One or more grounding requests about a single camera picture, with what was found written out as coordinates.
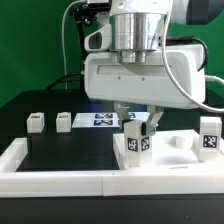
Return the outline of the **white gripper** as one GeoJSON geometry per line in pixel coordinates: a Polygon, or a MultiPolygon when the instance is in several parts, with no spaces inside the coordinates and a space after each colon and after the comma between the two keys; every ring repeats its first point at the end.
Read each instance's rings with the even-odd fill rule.
{"type": "Polygon", "coordinates": [[[154,136],[163,107],[193,109],[205,100],[203,47],[168,46],[165,54],[171,74],[161,51],[149,52],[142,64],[120,64],[115,52],[92,53],[85,62],[85,91],[92,99],[115,101],[121,130],[131,121],[128,103],[148,105],[149,117],[141,125],[141,134],[154,136]]]}

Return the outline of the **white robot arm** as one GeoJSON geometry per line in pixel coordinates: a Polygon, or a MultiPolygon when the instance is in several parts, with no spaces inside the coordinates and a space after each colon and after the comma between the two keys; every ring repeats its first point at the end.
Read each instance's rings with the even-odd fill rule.
{"type": "Polygon", "coordinates": [[[167,31],[172,23],[210,23],[224,0],[87,0],[87,6],[104,14],[102,27],[85,38],[85,91],[112,101],[121,126],[130,121],[130,103],[148,107],[144,135],[156,133],[166,107],[220,111],[204,104],[206,50],[167,31]]]}

